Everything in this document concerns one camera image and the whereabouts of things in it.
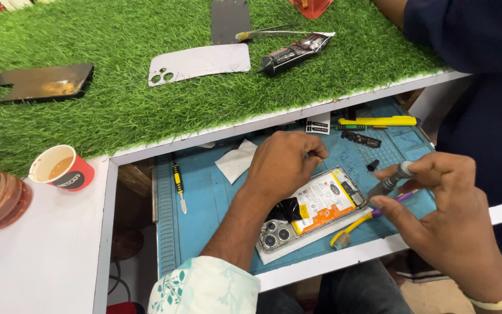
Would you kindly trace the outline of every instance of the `phone case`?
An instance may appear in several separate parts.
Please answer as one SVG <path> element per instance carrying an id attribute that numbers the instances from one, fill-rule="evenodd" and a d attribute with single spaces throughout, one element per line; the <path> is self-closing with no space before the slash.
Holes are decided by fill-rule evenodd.
<path id="1" fill-rule="evenodd" d="M 0 104 L 81 98 L 93 73 L 94 66 L 91 63 L 4 71 L 0 74 L 0 87 L 11 90 L 0 97 Z"/>

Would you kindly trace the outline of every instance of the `orange battery label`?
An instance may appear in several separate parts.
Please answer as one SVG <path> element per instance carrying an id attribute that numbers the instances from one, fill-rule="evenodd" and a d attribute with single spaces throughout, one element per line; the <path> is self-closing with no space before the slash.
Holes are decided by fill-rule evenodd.
<path id="1" fill-rule="evenodd" d="M 292 221 L 297 234 L 313 230 L 355 208 L 352 199 L 333 173 L 310 181 L 292 197 L 297 198 L 300 207 L 305 205 L 309 214 L 309 218 Z"/>

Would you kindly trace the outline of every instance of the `silicone mat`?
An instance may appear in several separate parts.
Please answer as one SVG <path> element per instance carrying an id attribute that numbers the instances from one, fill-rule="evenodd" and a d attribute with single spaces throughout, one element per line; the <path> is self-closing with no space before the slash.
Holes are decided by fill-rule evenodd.
<path id="1" fill-rule="evenodd" d="M 392 98 L 383 98 L 367 103 L 363 109 L 357 111 L 357 114 L 358 117 L 391 117 L 405 115 L 405 112 L 396 105 Z M 339 117 L 341 116 L 332 115 L 334 123 Z M 303 130 L 304 128 L 295 123 L 288 125 L 288 129 Z M 216 146 L 212 149 L 192 147 L 176 152 L 175 156 L 162 155 L 156 158 L 160 276 L 171 272 L 187 259 L 199 255 L 218 228 L 231 200 L 247 177 L 247 172 L 245 172 L 233 185 L 230 185 L 214 161 L 239 145 L 243 139 L 248 139 L 259 145 L 276 130 L 277 128 L 273 127 L 234 136 L 216 142 Z M 314 174 L 340 165 L 348 171 L 365 195 L 377 183 L 377 179 L 366 168 L 366 165 L 373 160 L 380 160 L 380 165 L 377 167 L 379 170 L 404 160 L 417 160 L 426 153 L 434 151 L 423 134 L 417 127 L 413 126 L 358 131 L 360 134 L 382 140 L 381 147 L 378 149 L 342 139 L 340 133 L 331 130 L 330 135 L 320 135 L 329 151 L 329 158 L 324 161 L 324 164 L 317 167 Z M 185 215 L 181 212 L 181 198 L 176 193 L 173 184 L 172 157 L 175 157 L 181 169 L 184 182 L 184 198 L 187 204 L 187 214 Z M 435 210 L 433 197 L 426 190 L 416 193 L 404 204 L 418 218 Z M 351 233 L 352 242 L 349 246 L 381 239 L 396 233 L 396 229 L 386 218 L 372 219 L 359 225 Z M 330 247 L 329 241 L 333 236 L 334 233 L 266 265 L 263 265 L 255 251 L 249 272 L 254 275 L 260 274 L 330 253 L 333 248 Z"/>

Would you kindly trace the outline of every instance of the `black glue tube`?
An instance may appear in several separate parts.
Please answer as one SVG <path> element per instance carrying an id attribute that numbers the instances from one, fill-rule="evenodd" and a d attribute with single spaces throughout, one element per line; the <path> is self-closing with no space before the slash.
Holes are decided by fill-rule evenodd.
<path id="1" fill-rule="evenodd" d="M 304 39 L 270 53 L 261 59 L 257 73 L 278 75 L 299 64 L 323 49 L 335 33 L 311 33 Z"/>

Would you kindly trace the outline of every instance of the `screwdriver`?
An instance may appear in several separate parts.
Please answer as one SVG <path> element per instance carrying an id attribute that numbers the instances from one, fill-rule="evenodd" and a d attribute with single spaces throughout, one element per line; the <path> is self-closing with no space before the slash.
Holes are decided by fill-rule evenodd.
<path id="1" fill-rule="evenodd" d="M 411 161 L 404 161 L 398 165 L 397 171 L 394 175 L 390 178 L 384 178 L 379 181 L 377 185 L 367 192 L 367 199 L 371 200 L 371 197 L 376 195 L 387 195 L 392 192 L 400 180 L 413 177 L 414 174 L 408 170 L 408 167 L 410 167 L 412 163 L 413 162 Z"/>
<path id="2" fill-rule="evenodd" d="M 185 205 L 185 200 L 183 199 L 183 182 L 181 181 L 181 172 L 178 164 L 173 164 L 173 177 L 176 180 L 176 189 L 178 189 L 178 194 L 181 196 L 181 211 L 187 213 L 187 206 Z"/>
<path id="3" fill-rule="evenodd" d="M 334 129 L 336 131 L 366 131 L 367 129 L 385 130 L 385 129 L 387 129 L 387 127 L 386 126 L 347 124 L 347 125 L 336 125 L 336 126 L 334 126 Z"/>

